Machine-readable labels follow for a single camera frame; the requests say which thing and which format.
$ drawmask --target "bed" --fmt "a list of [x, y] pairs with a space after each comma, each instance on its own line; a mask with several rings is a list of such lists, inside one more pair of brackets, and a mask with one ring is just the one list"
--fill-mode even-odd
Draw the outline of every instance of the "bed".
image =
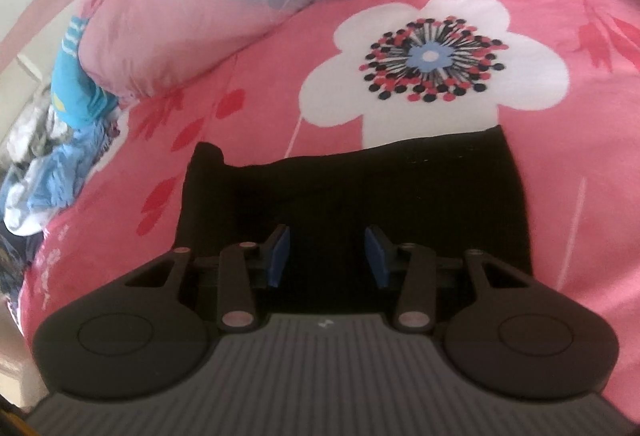
[[[524, 189], [534, 275], [613, 326], [605, 394], [640, 420], [640, 0], [151, 1], [81, 9], [82, 66], [126, 106], [26, 276], [27, 340], [174, 245], [199, 142], [244, 167], [496, 131]], [[470, 186], [487, 178], [467, 171]], [[455, 199], [459, 177], [431, 192]]]

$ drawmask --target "pink bedsheet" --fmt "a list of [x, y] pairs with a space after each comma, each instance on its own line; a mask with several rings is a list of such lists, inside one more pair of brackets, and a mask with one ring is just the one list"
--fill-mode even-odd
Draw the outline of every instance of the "pink bedsheet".
[[[536, 276], [612, 324], [622, 350], [606, 396], [640, 421], [639, 10], [640, 0], [316, 3], [189, 87], [122, 117], [120, 138], [77, 204], [49, 226], [27, 275], [27, 338], [53, 311], [172, 245], [199, 140], [247, 165], [499, 123], [526, 189]], [[464, 95], [454, 86], [417, 93], [407, 78], [364, 80], [373, 73], [366, 55], [388, 58], [373, 45], [384, 33], [401, 42], [407, 23], [428, 18], [465, 20], [451, 33], [489, 41], [464, 54], [478, 61], [465, 73], [486, 91], [460, 80]], [[437, 58], [421, 52], [422, 61]], [[480, 60], [490, 68], [469, 69]]]

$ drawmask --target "floral pattern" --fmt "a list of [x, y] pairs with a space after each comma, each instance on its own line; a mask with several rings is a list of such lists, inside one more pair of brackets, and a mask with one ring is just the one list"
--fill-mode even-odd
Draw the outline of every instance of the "floral pattern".
[[452, 102], [469, 89], [485, 91], [490, 70], [505, 68], [495, 61], [495, 52], [509, 46], [500, 39], [475, 35], [477, 30], [466, 20], [447, 16], [443, 22], [419, 18], [396, 33], [385, 32], [371, 45], [367, 64], [360, 66], [367, 72], [364, 80], [371, 83], [369, 91], [386, 100], [411, 88], [407, 100], [427, 103], [438, 96]]
[[589, 22], [578, 29], [578, 52], [586, 51], [594, 68], [613, 71], [611, 54], [618, 52], [640, 71], [640, 29], [605, 12], [598, 12], [588, 0], [584, 10]]
[[108, 148], [101, 154], [100, 158], [89, 172], [86, 179], [87, 182], [89, 182], [95, 174], [103, 171], [127, 142], [127, 138], [129, 137], [129, 112], [130, 109], [124, 111], [124, 113], [119, 116], [118, 121], [112, 124], [110, 131], [110, 137], [112, 140], [109, 143]]
[[332, 127], [362, 117], [363, 147], [374, 147], [489, 129], [498, 124], [499, 105], [558, 104], [569, 87], [564, 61], [509, 24], [497, 0], [363, 10], [335, 31], [341, 53], [303, 83], [302, 118]]
[[145, 118], [138, 123], [133, 130], [131, 137], [136, 140], [140, 137], [145, 140], [151, 139], [156, 129], [166, 126], [171, 116], [176, 111], [184, 109], [184, 91], [177, 89], [165, 96], [149, 101], [148, 105], [141, 109], [145, 113]]

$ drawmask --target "blue cloth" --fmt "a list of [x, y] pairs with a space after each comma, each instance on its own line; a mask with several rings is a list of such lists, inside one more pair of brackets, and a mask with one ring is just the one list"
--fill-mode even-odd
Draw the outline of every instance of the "blue cloth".
[[62, 40], [51, 76], [51, 99], [56, 113], [69, 126], [90, 126], [108, 115], [118, 99], [89, 77], [78, 58], [87, 20], [73, 17]]
[[71, 206], [98, 155], [109, 141], [102, 122], [78, 129], [67, 143], [44, 157], [33, 190], [26, 201], [30, 212]]
[[406, 65], [410, 68], [417, 68], [422, 73], [429, 73], [438, 68], [447, 68], [453, 64], [451, 55], [455, 51], [455, 48], [435, 41], [414, 45], [409, 49], [409, 59], [406, 60]]
[[4, 218], [6, 198], [9, 196], [9, 190], [23, 178], [24, 171], [16, 165], [12, 165], [9, 168], [9, 171], [4, 175], [2, 179], [2, 186], [0, 187], [0, 220]]

